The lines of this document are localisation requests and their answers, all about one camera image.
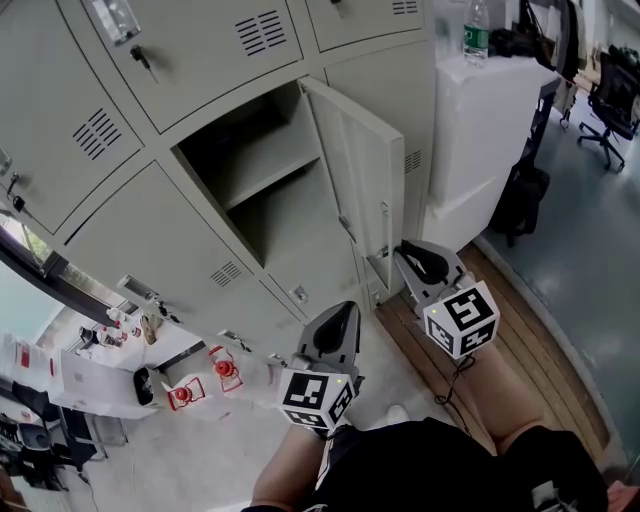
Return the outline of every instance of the gray floor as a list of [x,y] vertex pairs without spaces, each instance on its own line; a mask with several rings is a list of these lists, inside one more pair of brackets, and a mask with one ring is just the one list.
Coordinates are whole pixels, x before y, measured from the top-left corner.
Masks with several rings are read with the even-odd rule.
[[[366,379],[347,411],[357,428],[384,426],[387,409],[393,404],[404,405],[411,419],[432,416],[451,423],[375,317],[363,322],[357,363]],[[206,350],[173,366],[167,374],[175,383],[199,371],[211,371]],[[253,484],[288,423],[273,409],[255,408],[217,423],[167,410],[141,421],[127,421],[125,427],[129,445],[108,449],[107,461],[86,465],[100,512],[240,510],[242,506],[234,504],[250,499]],[[89,488],[71,473],[62,476],[71,490],[71,510],[95,510]]]
[[503,235],[485,235],[583,358],[633,460],[640,453],[640,142],[621,140],[626,167],[607,173],[602,148],[576,144],[581,121],[603,128],[590,112],[580,96],[566,132],[552,112],[536,158],[551,175],[536,232],[512,249]]

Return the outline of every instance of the open locker door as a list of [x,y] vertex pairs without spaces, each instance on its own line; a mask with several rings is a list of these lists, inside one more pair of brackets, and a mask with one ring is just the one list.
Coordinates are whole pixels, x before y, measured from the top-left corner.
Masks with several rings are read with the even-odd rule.
[[315,120],[338,215],[390,293],[402,287],[393,249],[402,238],[404,137],[339,92],[299,80]]

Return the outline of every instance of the locker vent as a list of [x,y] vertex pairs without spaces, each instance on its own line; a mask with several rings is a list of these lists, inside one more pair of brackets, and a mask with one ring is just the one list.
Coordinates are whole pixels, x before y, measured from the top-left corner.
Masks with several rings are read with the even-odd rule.
[[95,160],[121,136],[109,115],[100,109],[78,128],[73,139],[91,160]]
[[415,14],[418,12],[417,0],[392,0],[393,14]]
[[247,57],[286,42],[278,11],[269,11],[236,23]]
[[213,279],[213,282],[216,283],[220,288],[224,288],[240,274],[242,274],[242,271],[230,261],[220,270],[215,272],[211,276],[211,279]]
[[404,172],[405,174],[413,169],[420,167],[422,163],[422,151],[415,151],[404,157]]

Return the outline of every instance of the black shorts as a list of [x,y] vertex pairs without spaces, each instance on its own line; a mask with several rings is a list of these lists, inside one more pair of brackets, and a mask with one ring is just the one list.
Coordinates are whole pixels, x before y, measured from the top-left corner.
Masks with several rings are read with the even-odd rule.
[[[578,438],[543,427],[522,433],[498,457],[432,418],[367,432],[350,428],[334,440],[330,462],[321,487],[299,510],[607,510],[604,481]],[[535,507],[539,486],[552,499]]]

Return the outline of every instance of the locker lock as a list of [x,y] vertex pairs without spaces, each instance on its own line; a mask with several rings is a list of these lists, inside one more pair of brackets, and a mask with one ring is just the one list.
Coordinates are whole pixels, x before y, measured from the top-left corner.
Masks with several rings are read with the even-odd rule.
[[20,175],[17,172],[14,172],[13,176],[11,176],[11,182],[9,183],[9,188],[7,189],[7,197],[11,199],[11,203],[13,204],[14,209],[18,213],[20,213],[24,209],[24,205],[25,205],[24,199],[12,193],[13,187],[16,186],[18,181],[20,181]]
[[158,83],[158,79],[156,78],[153,69],[151,69],[151,64],[149,63],[149,59],[147,59],[147,56],[144,54],[142,46],[140,46],[139,44],[134,44],[131,47],[131,50],[129,50],[129,55],[133,60],[142,64],[142,67],[149,72],[151,78],[153,78],[153,81],[155,83]]
[[166,308],[166,306],[164,305],[164,301],[162,300],[156,300],[156,306],[158,306],[158,311],[160,311],[160,314],[164,317],[167,318],[169,317],[169,319],[172,322],[175,322],[176,324],[181,324],[182,322],[178,319],[178,317],[176,315],[174,315],[173,313],[169,312]]
[[306,304],[309,302],[309,294],[302,285],[297,286],[293,290],[289,290],[289,295],[291,295],[296,302],[299,302],[300,304]]
[[342,3],[342,0],[330,0],[330,1],[331,1],[331,5],[333,5],[336,8],[336,11],[338,11],[338,16],[340,16],[341,18],[344,18],[344,13],[342,12],[344,4]]

